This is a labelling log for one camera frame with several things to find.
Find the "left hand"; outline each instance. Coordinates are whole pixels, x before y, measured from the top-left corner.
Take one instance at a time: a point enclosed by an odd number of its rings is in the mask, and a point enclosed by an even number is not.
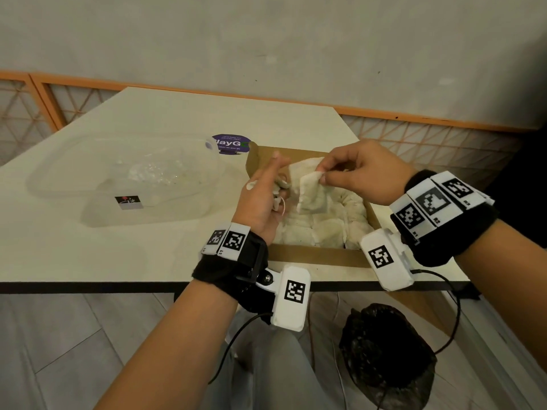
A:
[[[289,165],[290,162],[291,160],[282,156],[279,151],[274,151],[266,168],[257,170],[243,186],[236,212],[232,218],[233,223],[249,226],[250,230],[262,237],[268,246],[275,238],[283,211],[283,203],[281,203],[278,212],[272,210],[274,203],[273,182],[279,169]],[[248,190],[247,184],[254,180],[258,180],[258,182],[251,190]],[[287,198],[283,191],[281,196]]]

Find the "cardboard box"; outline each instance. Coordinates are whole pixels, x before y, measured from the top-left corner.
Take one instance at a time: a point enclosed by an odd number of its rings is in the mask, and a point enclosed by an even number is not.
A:
[[[266,165],[275,150],[291,158],[291,162],[301,161],[308,158],[323,157],[326,152],[295,150],[291,148],[272,148],[259,146],[254,142],[250,143],[250,150],[247,155],[246,170],[249,177],[254,172]],[[287,167],[280,170],[290,180]],[[363,202],[366,208],[366,216],[369,224],[374,228],[380,228],[378,218],[369,202]],[[316,248],[309,246],[296,246],[286,244],[272,244],[269,248],[269,259],[280,262],[294,263],[315,263],[318,265],[370,267],[365,254],[360,250]]]

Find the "lattice panel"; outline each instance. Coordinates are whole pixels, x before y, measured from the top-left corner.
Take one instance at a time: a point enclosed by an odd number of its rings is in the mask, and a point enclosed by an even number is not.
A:
[[[118,93],[104,89],[50,85],[66,122],[71,123]]]
[[[0,165],[51,135],[24,82],[0,80]]]
[[[358,138],[379,141],[418,169],[449,170],[484,189],[521,146],[518,134],[343,116]]]

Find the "small label on container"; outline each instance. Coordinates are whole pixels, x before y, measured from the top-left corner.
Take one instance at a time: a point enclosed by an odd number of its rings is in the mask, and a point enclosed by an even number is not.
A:
[[[122,210],[134,210],[144,208],[138,196],[120,196],[116,197],[116,201],[118,202]]]
[[[221,154],[249,152],[250,139],[241,135],[218,134],[213,137]]]

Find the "table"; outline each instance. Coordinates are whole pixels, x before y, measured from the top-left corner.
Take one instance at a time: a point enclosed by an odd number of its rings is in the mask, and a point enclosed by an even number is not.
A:
[[[193,220],[101,225],[82,207],[32,195],[26,184],[51,152],[83,134],[177,132],[238,134],[259,145],[327,152],[356,141],[327,106],[127,88],[0,168],[0,293],[174,292],[184,287],[203,242],[234,212],[248,179],[246,153],[221,156],[222,195],[206,216]],[[373,209],[383,227],[395,230],[389,208]],[[277,270],[282,266],[270,264]],[[304,267],[315,291],[381,290],[372,269]],[[469,282],[454,260],[433,270],[457,287]],[[416,281],[410,289],[448,289],[434,276],[417,275]]]

